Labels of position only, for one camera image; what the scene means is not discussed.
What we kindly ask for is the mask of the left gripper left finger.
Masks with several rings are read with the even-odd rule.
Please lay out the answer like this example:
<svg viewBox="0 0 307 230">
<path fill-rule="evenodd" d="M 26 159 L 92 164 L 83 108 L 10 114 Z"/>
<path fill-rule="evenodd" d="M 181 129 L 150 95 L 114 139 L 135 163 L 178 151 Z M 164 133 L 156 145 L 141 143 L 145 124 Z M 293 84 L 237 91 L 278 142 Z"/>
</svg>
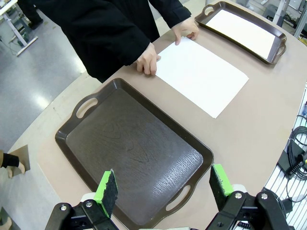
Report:
<svg viewBox="0 0 307 230">
<path fill-rule="evenodd" d="M 105 171 L 93 199 L 76 206 L 58 203 L 54 206 L 45 229 L 47 230 L 117 230 L 111 220 L 118 197 L 118 186 L 113 170 Z"/>
</svg>

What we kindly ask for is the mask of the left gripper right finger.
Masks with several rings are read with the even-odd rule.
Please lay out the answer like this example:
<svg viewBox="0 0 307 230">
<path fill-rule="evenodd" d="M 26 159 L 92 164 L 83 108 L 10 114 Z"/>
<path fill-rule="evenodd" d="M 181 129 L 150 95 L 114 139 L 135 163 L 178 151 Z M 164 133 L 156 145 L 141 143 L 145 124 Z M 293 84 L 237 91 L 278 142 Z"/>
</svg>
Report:
<svg viewBox="0 0 307 230">
<path fill-rule="evenodd" d="M 286 221 L 283 201 L 271 190 L 263 188 L 256 196 L 235 191 L 220 164 L 211 166 L 209 184 L 218 213 L 209 230 L 293 230 Z"/>
</svg>

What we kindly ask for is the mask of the person's right hand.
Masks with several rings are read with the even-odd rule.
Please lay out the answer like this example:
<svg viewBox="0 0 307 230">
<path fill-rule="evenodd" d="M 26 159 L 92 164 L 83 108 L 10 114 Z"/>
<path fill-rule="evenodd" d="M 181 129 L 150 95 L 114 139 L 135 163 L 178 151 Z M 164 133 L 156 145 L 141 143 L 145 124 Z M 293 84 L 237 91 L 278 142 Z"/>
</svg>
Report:
<svg viewBox="0 0 307 230">
<path fill-rule="evenodd" d="M 157 55 L 154 45 L 149 43 L 145 51 L 135 61 L 137 71 L 143 72 L 146 75 L 155 75 L 157 71 L 157 61 L 160 59 L 161 57 Z"/>
</svg>

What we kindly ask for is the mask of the person's left hand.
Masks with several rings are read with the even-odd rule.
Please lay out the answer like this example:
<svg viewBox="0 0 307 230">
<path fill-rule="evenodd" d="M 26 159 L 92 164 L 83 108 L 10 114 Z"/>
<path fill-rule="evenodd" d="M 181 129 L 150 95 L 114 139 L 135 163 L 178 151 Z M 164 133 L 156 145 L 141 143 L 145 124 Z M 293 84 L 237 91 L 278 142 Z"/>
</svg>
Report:
<svg viewBox="0 0 307 230">
<path fill-rule="evenodd" d="M 175 45 L 177 46 L 180 44 L 183 32 L 189 32 L 187 38 L 191 40 L 195 40 L 199 34 L 199 28 L 192 17 L 176 24 L 171 28 L 171 30 L 175 35 Z"/>
</svg>

